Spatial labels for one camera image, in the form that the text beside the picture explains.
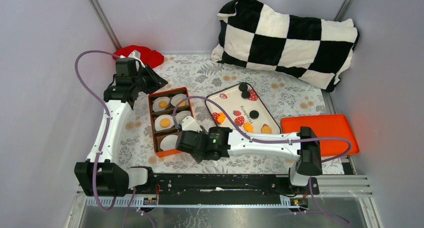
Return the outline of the orange cookie tin box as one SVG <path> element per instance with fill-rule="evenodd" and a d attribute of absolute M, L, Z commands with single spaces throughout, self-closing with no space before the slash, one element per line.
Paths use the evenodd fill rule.
<path fill-rule="evenodd" d="M 182 99 L 188 97 L 186 87 L 150 94 L 148 96 L 149 117 L 152 126 L 154 153 L 159 158 L 180 153 L 176 149 L 179 131 L 177 126 L 187 116 L 193 116 L 191 103 Z"/>

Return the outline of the white strawberry tray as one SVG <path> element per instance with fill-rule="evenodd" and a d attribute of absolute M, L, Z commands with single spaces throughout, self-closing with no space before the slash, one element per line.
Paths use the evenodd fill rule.
<path fill-rule="evenodd" d="M 207 96 L 207 99 L 218 104 L 228 114 L 225 121 L 222 124 L 218 124 L 216 122 L 216 117 L 219 113 L 223 112 L 211 102 L 206 101 L 205 105 L 212 115 L 216 125 L 234 129 L 235 126 L 233 126 L 232 122 L 235 122 L 239 128 L 245 131 L 243 128 L 244 123 L 250 123 L 254 127 L 253 133 L 261 133 L 261 128 L 264 125 L 271 127 L 272 134 L 281 133 L 281 128 L 266 108 L 265 104 L 259 98 L 254 88 L 247 83 L 248 91 L 251 95 L 249 99 L 243 99 L 241 97 L 242 92 L 238 89 L 239 84 L 240 83 Z M 249 113 L 252 110 L 259 112 L 259 117 L 257 119 L 251 119 L 249 117 Z"/>

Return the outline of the black sandwich cookie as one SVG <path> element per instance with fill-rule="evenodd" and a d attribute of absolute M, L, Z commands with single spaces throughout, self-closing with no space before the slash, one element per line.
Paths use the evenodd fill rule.
<path fill-rule="evenodd" d="M 251 119 L 257 119 L 257 118 L 259 117 L 259 112 L 258 112 L 258 111 L 256 111 L 256 110 L 252 110 L 252 111 L 249 113 L 249 117 L 250 117 Z"/>
<path fill-rule="evenodd" d="M 243 99 L 249 99 L 250 98 L 250 92 L 249 91 L 243 91 L 242 93 L 241 93 L 241 97 L 243 98 Z"/>
<path fill-rule="evenodd" d="M 239 88 L 239 91 L 241 91 L 241 92 L 248 91 L 248 85 L 245 82 L 240 83 L 238 88 Z"/>

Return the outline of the orange tin lid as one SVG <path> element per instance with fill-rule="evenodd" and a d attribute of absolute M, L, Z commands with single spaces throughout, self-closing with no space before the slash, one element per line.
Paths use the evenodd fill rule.
<path fill-rule="evenodd" d="M 352 148 L 348 154 L 354 155 L 360 152 L 350 123 L 343 114 L 282 118 L 280 124 L 284 133 L 298 132 L 300 127 L 304 126 L 310 127 L 317 137 L 340 137 L 348 139 L 352 143 Z M 323 157 L 330 157 L 341 154 L 348 148 L 348 145 L 342 141 L 322 141 L 320 148 Z"/>

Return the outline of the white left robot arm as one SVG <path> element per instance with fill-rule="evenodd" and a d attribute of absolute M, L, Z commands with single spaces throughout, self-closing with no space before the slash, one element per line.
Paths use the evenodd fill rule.
<path fill-rule="evenodd" d="M 123 197 L 136 186 L 148 194 L 155 188 L 146 168 L 124 170 L 118 162 L 118 148 L 127 119 L 139 93 L 152 94 L 165 85 L 153 69 L 134 58 L 118 58 L 115 74 L 100 102 L 103 116 L 93 147 L 84 162 L 77 162 L 74 173 L 87 196 Z"/>

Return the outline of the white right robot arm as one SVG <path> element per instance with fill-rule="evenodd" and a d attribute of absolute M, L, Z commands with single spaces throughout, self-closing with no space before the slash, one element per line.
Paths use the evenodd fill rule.
<path fill-rule="evenodd" d="M 291 160 L 286 186 L 293 194 L 301 193 L 310 177 L 323 173 L 320 143 L 309 127 L 285 134 L 245 133 L 225 127 L 181 131 L 176 149 L 189 153 L 197 163 L 244 155 Z"/>

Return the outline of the red cloth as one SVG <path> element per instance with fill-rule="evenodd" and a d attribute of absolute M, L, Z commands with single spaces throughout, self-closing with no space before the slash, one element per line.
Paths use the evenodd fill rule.
<path fill-rule="evenodd" d="M 136 50 L 140 53 L 138 58 L 144 63 L 149 65 L 151 68 L 156 68 L 163 64 L 165 57 L 159 53 L 156 50 L 151 50 L 148 47 L 145 46 L 138 46 L 138 45 L 130 45 L 123 47 L 121 49 L 118 49 L 114 52 L 115 55 L 123 55 L 125 57 L 128 57 L 131 52 Z"/>

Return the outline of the white paper cupcake liner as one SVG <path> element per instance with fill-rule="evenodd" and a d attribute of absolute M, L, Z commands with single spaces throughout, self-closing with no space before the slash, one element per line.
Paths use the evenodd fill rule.
<path fill-rule="evenodd" d="M 154 130 L 162 131 L 170 129 L 175 125 L 173 117 L 171 115 L 159 115 L 154 121 Z"/>
<path fill-rule="evenodd" d="M 171 103 L 171 100 L 169 97 L 163 96 L 158 97 L 153 101 L 152 104 L 152 110 L 153 112 L 160 112 L 166 110 Z"/>
<path fill-rule="evenodd" d="M 181 123 L 181 121 L 182 121 L 184 118 L 186 118 L 187 116 L 191 116 L 191 115 L 192 115 L 192 113 L 191 113 L 190 111 L 181 111 L 181 112 L 178 112 L 178 113 L 176 114 L 175 118 L 176 118 L 176 121 L 177 121 L 178 123 Z"/>
<path fill-rule="evenodd" d="M 182 102 L 179 106 L 178 106 L 178 104 L 183 100 L 183 99 L 185 99 L 185 98 L 187 98 L 187 95 L 186 94 L 176 94 L 176 95 L 174 95 L 172 98 L 171 98 L 171 100 L 170 100 L 170 103 L 171 103 L 171 105 L 173 106 L 173 107 L 182 107 L 182 106 L 186 106 L 186 102 L 184 101 L 184 102 Z"/>
<path fill-rule="evenodd" d="M 178 135 L 175 135 L 175 134 L 167 135 L 161 140 L 159 148 L 162 151 L 173 150 L 177 146 L 177 140 L 178 140 Z"/>

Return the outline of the floral tablecloth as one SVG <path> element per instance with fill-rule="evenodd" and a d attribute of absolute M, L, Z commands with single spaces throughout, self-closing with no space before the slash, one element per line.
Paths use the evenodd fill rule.
<path fill-rule="evenodd" d="M 321 90 L 314 86 L 285 74 L 215 63 L 208 54 L 166 55 L 156 72 L 167 80 L 164 90 L 187 88 L 195 119 L 205 128 L 214 122 L 200 97 L 240 82 L 253 86 L 276 121 L 328 112 Z M 140 94 L 123 127 L 118 149 L 117 162 L 124 169 L 149 166 L 156 173 L 286 174 L 292 165 L 290 160 L 262 156 L 230 157 L 200 164 L 187 153 L 160 158 L 153 149 L 148 109 L 148 97 Z"/>

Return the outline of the checkered black white pillow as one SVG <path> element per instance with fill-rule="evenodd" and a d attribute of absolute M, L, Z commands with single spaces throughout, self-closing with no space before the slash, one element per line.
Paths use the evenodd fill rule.
<path fill-rule="evenodd" d="M 359 31 L 342 22 L 274 11 L 258 0 L 231 0 L 217 14 L 214 62 L 282 72 L 327 92 L 350 67 Z"/>

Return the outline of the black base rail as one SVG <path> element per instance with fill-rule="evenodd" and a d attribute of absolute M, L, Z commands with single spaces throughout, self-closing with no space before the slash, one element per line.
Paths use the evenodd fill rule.
<path fill-rule="evenodd" d="M 320 194 L 318 182 L 295 186 L 288 175 L 154 174 L 137 195 L 157 198 L 159 205 L 277 205 L 281 198 Z"/>

